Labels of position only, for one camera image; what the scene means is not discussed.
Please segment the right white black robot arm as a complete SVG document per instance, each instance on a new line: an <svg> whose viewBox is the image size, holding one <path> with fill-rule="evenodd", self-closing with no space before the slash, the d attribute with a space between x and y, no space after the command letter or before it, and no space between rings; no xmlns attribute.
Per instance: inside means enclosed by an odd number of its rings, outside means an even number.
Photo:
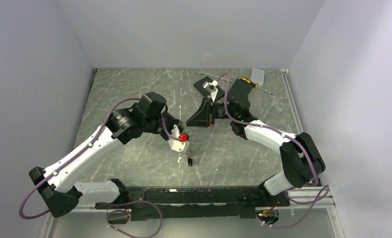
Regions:
<svg viewBox="0 0 392 238"><path fill-rule="evenodd" d="M213 103L204 99L199 109L187 120L186 126L210 127L217 119L230 119L236 136L260 143L277 152L281 158L282 171L266 179L260 185L259 200L270 206L278 194L306 185L318 185L318 175L325 171L325 163L312 139L302 132L286 133L254 117L250 103L231 99Z"/></svg>

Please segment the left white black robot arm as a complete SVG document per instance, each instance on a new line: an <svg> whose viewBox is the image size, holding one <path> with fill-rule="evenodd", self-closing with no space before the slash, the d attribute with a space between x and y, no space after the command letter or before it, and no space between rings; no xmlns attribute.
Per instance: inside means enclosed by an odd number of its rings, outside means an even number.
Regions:
<svg viewBox="0 0 392 238"><path fill-rule="evenodd" d="M185 153L189 145L182 122L168 112L162 95L149 92L136 98L129 108L114 106L96 131L68 155L51 166L35 167L29 172L48 212L57 218L77 205L105 203L124 207L129 192L120 180L80 182L80 179L103 156L144 133L160 135L171 150L179 153Z"/></svg>

